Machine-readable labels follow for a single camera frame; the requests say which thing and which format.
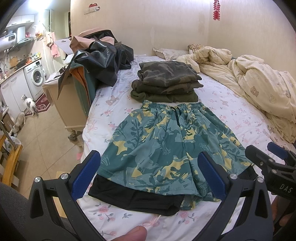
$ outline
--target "red chinese knot decoration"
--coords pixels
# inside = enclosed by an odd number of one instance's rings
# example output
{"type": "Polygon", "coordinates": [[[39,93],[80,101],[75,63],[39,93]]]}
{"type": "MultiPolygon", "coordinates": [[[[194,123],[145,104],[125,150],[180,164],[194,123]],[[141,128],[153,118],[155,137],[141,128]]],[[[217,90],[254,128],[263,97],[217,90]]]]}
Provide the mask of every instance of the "red chinese knot decoration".
{"type": "Polygon", "coordinates": [[[220,20],[220,3],[219,3],[219,0],[214,0],[214,20],[220,20]]]}

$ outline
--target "folded camouflage clothing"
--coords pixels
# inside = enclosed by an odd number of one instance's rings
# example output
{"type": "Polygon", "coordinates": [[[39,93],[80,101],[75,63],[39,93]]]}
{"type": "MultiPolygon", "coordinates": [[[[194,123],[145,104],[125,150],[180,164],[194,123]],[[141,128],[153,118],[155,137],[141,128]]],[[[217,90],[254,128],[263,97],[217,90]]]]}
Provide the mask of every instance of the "folded camouflage clothing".
{"type": "Polygon", "coordinates": [[[197,102],[198,96],[192,90],[187,94],[171,94],[171,95],[157,95],[146,92],[138,93],[135,90],[131,91],[131,97],[137,101],[143,102],[144,100],[149,100],[152,102],[197,102]]]}
{"type": "Polygon", "coordinates": [[[190,65],[182,62],[156,61],[139,65],[141,68],[138,71],[139,83],[145,85],[168,87],[181,83],[198,82],[202,79],[190,65]]]}
{"type": "Polygon", "coordinates": [[[168,95],[168,94],[187,94],[188,92],[192,91],[194,88],[201,88],[203,87],[202,84],[197,82],[189,82],[189,83],[180,83],[176,85],[171,85],[168,87],[159,87],[153,85],[146,85],[143,84],[140,80],[134,80],[131,84],[133,90],[138,93],[141,92],[148,92],[152,94],[159,94],[159,95],[168,95]]]}

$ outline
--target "red rug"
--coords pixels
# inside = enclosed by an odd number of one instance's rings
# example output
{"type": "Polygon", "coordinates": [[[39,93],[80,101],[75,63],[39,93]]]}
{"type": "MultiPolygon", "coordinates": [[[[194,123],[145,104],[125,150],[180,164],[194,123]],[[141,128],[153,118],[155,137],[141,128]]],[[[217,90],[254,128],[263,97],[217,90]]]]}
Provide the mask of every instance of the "red rug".
{"type": "MultiPolygon", "coordinates": [[[[48,108],[50,107],[50,103],[44,93],[39,97],[39,99],[35,102],[35,104],[36,104],[38,113],[47,111],[48,108]]],[[[32,114],[31,111],[28,111],[25,114],[25,116],[31,115],[31,114],[32,114]]]]}

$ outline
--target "white cabinet door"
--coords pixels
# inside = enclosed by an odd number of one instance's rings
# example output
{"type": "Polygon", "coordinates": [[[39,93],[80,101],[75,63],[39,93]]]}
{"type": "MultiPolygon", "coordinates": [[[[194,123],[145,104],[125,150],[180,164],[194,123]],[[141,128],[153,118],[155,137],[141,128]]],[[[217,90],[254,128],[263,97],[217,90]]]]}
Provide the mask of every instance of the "white cabinet door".
{"type": "Polygon", "coordinates": [[[22,16],[16,16],[16,17],[12,17],[11,20],[8,22],[7,24],[7,28],[8,27],[13,27],[14,25],[18,25],[22,23],[22,16]]]}
{"type": "Polygon", "coordinates": [[[26,109],[22,96],[26,95],[28,98],[32,98],[31,92],[29,90],[24,71],[20,70],[11,76],[9,79],[9,84],[13,93],[13,96],[21,111],[26,109]]]}
{"type": "Polygon", "coordinates": [[[33,23],[35,19],[34,15],[23,15],[22,16],[22,23],[33,23]]]}
{"type": "Polygon", "coordinates": [[[12,94],[9,80],[6,80],[1,84],[0,90],[6,105],[9,107],[9,112],[11,113],[12,117],[16,119],[17,115],[20,113],[20,108],[18,107],[18,104],[12,94]]]}

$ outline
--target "teal floral shorts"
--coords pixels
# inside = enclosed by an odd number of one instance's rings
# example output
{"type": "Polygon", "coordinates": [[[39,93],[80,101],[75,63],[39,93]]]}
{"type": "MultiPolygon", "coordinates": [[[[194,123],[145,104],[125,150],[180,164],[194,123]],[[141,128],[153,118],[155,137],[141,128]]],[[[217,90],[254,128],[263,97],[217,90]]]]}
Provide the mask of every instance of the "teal floral shorts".
{"type": "Polygon", "coordinates": [[[186,194],[182,209],[215,201],[197,165],[206,151],[228,173],[252,164],[234,133],[201,102],[172,107],[145,100],[117,127],[97,174],[122,186],[186,194]]]}

